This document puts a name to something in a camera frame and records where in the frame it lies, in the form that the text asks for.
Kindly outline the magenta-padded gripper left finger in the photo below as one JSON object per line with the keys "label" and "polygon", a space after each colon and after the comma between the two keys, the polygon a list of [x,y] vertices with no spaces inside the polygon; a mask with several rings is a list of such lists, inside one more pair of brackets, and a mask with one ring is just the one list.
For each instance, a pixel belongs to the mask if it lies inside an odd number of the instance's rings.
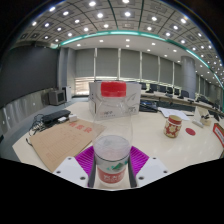
{"label": "magenta-padded gripper left finger", "polygon": [[96,162],[92,146],[75,157],[67,157],[54,174],[84,188],[93,188],[96,176]]}

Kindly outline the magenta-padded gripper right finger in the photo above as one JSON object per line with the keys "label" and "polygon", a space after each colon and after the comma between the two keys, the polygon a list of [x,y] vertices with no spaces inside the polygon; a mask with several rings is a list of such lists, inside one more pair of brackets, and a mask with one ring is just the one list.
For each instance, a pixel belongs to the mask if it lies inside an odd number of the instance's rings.
{"label": "magenta-padded gripper right finger", "polygon": [[157,157],[149,157],[136,147],[130,150],[128,173],[131,188],[146,186],[170,174]]}

